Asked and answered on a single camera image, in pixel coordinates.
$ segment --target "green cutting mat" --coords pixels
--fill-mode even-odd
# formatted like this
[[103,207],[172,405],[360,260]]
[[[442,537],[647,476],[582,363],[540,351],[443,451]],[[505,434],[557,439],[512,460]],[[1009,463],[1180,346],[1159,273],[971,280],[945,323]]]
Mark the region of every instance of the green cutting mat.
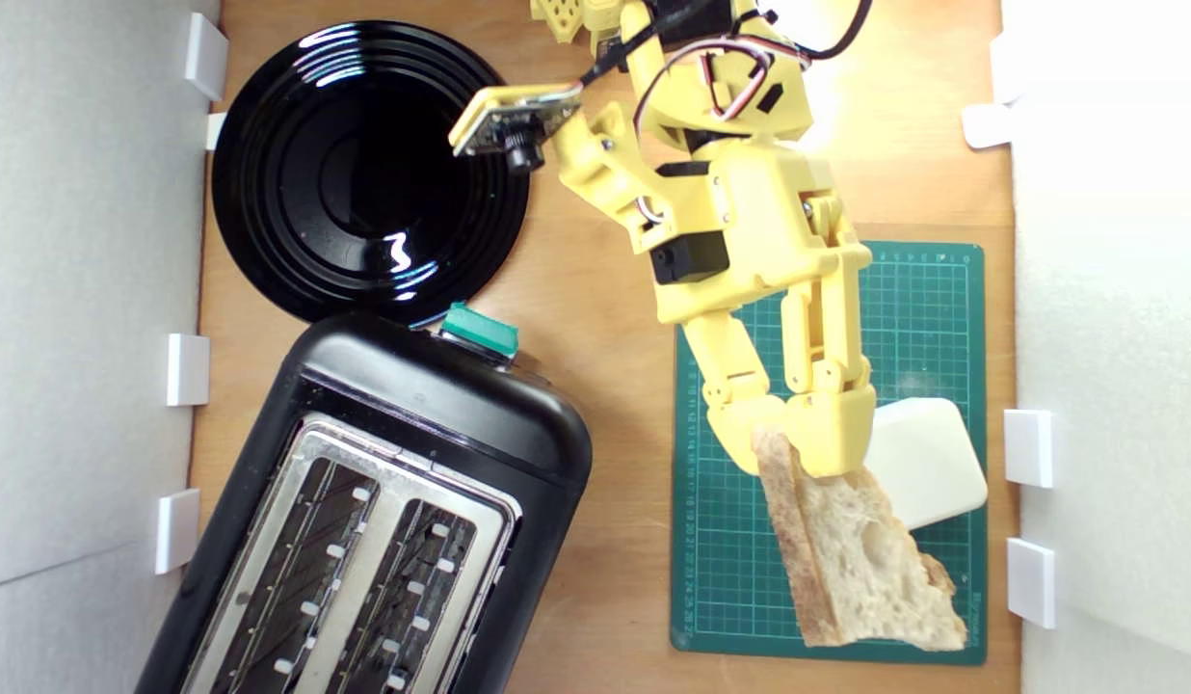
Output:
[[[946,398],[960,406],[985,467],[984,256],[977,245],[868,242],[860,277],[861,335],[879,405]],[[788,396],[780,339],[781,295],[737,317],[754,338],[774,392]],[[968,646],[927,654],[894,640],[806,649],[756,477],[742,474],[706,424],[703,379],[676,333],[672,642],[684,651],[756,656],[980,664],[985,661],[985,508],[913,536],[956,583]]]

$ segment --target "wooden table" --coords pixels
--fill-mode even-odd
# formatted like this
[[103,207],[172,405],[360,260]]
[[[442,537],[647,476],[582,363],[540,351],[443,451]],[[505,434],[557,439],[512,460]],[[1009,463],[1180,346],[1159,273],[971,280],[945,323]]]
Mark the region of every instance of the wooden table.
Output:
[[[807,0],[815,43],[843,30],[854,0]],[[475,49],[511,83],[561,82],[586,69],[586,38],[556,45],[526,0],[225,0],[226,99],[282,45],[331,23],[394,18]],[[511,692],[1019,690],[1019,626],[1006,611],[1005,537],[1016,500],[1002,480],[1002,418],[1015,398],[1014,242],[1005,150],[971,152],[960,111],[991,96],[992,0],[874,5],[854,48],[811,70],[817,125],[806,140],[833,164],[865,238],[964,240],[985,249],[991,444],[991,589],[984,667],[679,654],[668,643],[674,339],[654,320],[649,268],[625,232],[557,183],[534,177],[529,219],[494,282],[472,305],[522,330],[543,373],[591,427],[594,470],[524,645]],[[593,102],[629,98],[613,75]],[[216,105],[223,110],[226,102]],[[191,483],[204,521],[304,325],[235,269],[207,211],[200,332],[212,339],[211,404],[195,414]]]

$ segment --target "white bracket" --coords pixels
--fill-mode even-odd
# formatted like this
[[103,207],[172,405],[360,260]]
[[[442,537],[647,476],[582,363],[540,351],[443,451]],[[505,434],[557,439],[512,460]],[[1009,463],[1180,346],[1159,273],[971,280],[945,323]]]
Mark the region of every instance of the white bracket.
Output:
[[1006,540],[1006,609],[1054,627],[1054,550],[1018,537]]
[[185,79],[211,101],[223,99],[226,82],[226,37],[202,13],[189,17],[189,52]]
[[1005,409],[1002,413],[1002,446],[1005,449],[1009,482],[1053,488],[1052,413],[1045,409]]
[[172,496],[160,498],[154,551],[156,575],[164,575],[189,562],[198,550],[199,521],[199,489],[185,489]]
[[965,106],[961,114],[965,140],[974,150],[1011,142],[1015,132],[1010,104],[1027,92],[1033,52],[1016,32],[1004,30],[989,43],[989,65],[993,102]]
[[210,339],[168,335],[168,406],[205,405],[210,400]]
[[210,114],[206,119],[206,150],[213,152],[218,146],[218,132],[223,130],[223,121],[226,120],[226,111],[222,114]]

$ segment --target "toaster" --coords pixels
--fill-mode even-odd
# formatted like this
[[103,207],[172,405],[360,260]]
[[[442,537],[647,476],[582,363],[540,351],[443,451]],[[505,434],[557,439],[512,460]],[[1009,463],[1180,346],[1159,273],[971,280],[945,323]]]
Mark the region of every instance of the toaster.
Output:
[[168,693],[484,693],[511,675],[591,439],[517,333],[316,321],[274,386],[138,682]]

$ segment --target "toast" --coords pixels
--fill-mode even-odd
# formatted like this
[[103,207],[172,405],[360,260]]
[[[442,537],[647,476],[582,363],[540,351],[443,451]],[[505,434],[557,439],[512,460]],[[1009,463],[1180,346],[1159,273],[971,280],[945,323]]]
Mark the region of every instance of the toast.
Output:
[[755,432],[759,476],[807,646],[866,638],[958,651],[968,627],[952,606],[946,568],[922,554],[868,469],[805,473],[785,432]]

